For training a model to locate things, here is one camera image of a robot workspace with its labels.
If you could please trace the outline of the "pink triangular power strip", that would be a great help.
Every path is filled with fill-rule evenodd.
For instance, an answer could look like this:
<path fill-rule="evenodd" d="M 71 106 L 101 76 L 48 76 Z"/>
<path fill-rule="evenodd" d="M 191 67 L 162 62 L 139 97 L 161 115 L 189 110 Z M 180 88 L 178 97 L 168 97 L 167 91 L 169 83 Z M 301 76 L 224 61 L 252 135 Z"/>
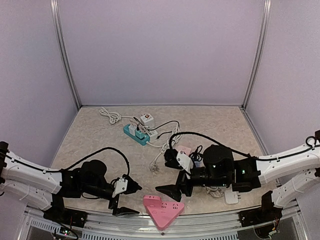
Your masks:
<path fill-rule="evenodd" d="M 181 202 L 164 201 L 161 207 L 145 207 L 153 223 L 159 231 L 164 231 L 184 212 L 185 204 Z"/>

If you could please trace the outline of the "pink cube socket adapter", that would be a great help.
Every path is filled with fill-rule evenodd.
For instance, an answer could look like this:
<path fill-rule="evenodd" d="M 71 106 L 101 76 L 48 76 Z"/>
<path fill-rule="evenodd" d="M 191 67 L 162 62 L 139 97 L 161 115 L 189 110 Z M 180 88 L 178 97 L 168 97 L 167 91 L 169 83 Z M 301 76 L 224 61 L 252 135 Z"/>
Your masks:
<path fill-rule="evenodd" d="M 186 146 L 182 146 L 182 145 L 178 145 L 176 147 L 176 150 L 179 152 L 179 153 L 183 153 L 185 155 L 190 155 L 191 154 L 191 151 L 192 149 L 189 148 L 189 147 L 186 147 Z"/>

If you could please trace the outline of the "small white cube charger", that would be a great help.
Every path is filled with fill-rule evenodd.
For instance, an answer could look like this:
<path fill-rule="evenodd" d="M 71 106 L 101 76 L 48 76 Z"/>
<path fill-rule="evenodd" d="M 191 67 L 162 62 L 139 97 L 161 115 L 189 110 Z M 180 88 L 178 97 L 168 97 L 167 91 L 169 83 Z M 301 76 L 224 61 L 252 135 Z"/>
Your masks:
<path fill-rule="evenodd" d="M 137 129 L 137 126 L 135 124 L 130 124 L 128 126 L 128 131 L 129 131 L 130 135 L 132 135 L 132 136 L 136 135 L 136 129 Z"/>

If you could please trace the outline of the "white cube socket adapter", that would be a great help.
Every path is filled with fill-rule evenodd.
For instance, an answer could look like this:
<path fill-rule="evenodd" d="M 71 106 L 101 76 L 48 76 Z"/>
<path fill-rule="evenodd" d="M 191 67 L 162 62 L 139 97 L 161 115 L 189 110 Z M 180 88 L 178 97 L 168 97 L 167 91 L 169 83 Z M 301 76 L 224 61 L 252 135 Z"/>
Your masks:
<path fill-rule="evenodd" d="M 145 127 L 147 127 L 148 129 L 153 129 L 155 127 L 155 119 L 149 113 L 141 115 L 140 120 L 141 120 L 142 124 Z"/>

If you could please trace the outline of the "white power strip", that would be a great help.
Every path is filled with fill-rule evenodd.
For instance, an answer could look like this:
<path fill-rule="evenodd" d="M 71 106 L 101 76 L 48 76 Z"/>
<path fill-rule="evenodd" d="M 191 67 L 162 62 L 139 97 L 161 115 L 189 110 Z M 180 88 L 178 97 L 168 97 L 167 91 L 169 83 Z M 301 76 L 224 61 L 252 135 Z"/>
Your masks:
<path fill-rule="evenodd" d="M 108 111 L 106 108 L 104 107 L 101 107 L 100 110 L 99 110 L 99 113 L 101 116 L 103 117 L 107 117 L 109 119 L 109 123 L 111 125 L 114 125 L 116 123 L 118 123 L 119 121 L 121 121 L 122 119 L 128 119 L 129 122 L 130 122 L 130 117 L 134 117 L 134 116 L 129 116 L 129 115 L 121 115 L 120 113 L 116 112 L 116 111 Z M 148 136 L 152 135 L 152 134 L 155 134 L 157 135 L 157 131 L 149 131 L 147 133 Z"/>

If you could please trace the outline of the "pink charger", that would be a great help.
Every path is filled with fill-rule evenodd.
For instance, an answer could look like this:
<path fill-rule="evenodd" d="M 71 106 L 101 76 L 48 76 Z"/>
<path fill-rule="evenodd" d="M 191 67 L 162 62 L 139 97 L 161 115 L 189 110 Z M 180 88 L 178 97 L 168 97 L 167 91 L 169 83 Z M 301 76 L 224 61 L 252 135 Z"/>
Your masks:
<path fill-rule="evenodd" d="M 160 208 L 162 206 L 162 198 L 157 195 L 145 195 L 142 202 L 145 207 Z"/>

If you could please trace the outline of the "purple power strip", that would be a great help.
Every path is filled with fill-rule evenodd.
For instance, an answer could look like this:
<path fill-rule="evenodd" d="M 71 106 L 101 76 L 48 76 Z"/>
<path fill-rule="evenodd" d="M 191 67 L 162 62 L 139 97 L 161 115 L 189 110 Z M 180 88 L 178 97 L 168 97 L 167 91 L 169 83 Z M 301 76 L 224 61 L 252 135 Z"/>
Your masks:
<path fill-rule="evenodd" d="M 205 187 L 206 193 L 215 199 L 220 199 L 224 196 L 224 191 L 220 187 Z"/>

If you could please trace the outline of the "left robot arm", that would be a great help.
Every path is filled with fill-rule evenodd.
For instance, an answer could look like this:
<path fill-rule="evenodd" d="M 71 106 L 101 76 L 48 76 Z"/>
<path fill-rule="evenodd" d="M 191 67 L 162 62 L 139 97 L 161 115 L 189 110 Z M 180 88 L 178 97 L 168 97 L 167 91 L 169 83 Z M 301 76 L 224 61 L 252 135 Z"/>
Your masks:
<path fill-rule="evenodd" d="M 111 182 L 101 160 L 84 157 L 67 168 L 53 169 L 32 163 L 9 151 L 8 143 L 0 143 L 0 192 L 10 192 L 63 223 L 70 218 L 65 198 L 79 199 L 83 194 L 107 200 L 114 216 L 136 215 L 136 210 L 119 207 L 121 194 L 142 190 L 128 173 Z"/>

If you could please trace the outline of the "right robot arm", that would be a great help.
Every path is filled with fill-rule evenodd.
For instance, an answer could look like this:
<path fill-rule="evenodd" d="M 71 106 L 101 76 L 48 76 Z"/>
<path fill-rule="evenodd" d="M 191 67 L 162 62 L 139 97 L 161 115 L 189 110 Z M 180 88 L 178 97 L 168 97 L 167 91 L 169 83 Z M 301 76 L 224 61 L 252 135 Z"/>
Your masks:
<path fill-rule="evenodd" d="M 178 169 L 175 184 L 155 189 L 179 202 L 182 195 L 192 195 L 194 187 L 231 187 L 239 193 L 260 188 L 271 180 L 320 165 L 320 133 L 306 138 L 304 145 L 275 156 L 251 156 L 212 140 L 200 155 L 203 165 L 197 166 L 190 155 L 169 148 L 164 153 L 165 166 Z"/>

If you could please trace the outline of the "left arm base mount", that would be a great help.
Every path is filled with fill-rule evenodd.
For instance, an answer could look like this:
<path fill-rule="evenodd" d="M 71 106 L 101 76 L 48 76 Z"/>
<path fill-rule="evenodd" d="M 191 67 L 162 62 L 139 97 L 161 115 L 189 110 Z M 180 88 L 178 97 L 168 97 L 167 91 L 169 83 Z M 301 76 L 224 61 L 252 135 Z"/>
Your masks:
<path fill-rule="evenodd" d="M 64 199 L 61 196 L 53 194 L 49 209 L 43 210 L 43 217 L 58 224 L 84 228 L 88 213 L 66 208 Z"/>

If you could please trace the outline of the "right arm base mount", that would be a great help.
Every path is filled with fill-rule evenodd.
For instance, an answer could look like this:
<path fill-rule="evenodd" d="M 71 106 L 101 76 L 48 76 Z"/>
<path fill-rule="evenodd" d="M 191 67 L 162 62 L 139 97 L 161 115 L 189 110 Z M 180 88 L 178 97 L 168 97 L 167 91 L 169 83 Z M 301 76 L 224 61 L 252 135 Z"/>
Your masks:
<path fill-rule="evenodd" d="M 268 191 L 261 197 L 261 206 L 239 212 L 239 220 L 242 227 L 258 225 L 282 218 L 282 208 L 275 207 L 272 201 L 272 191 Z"/>

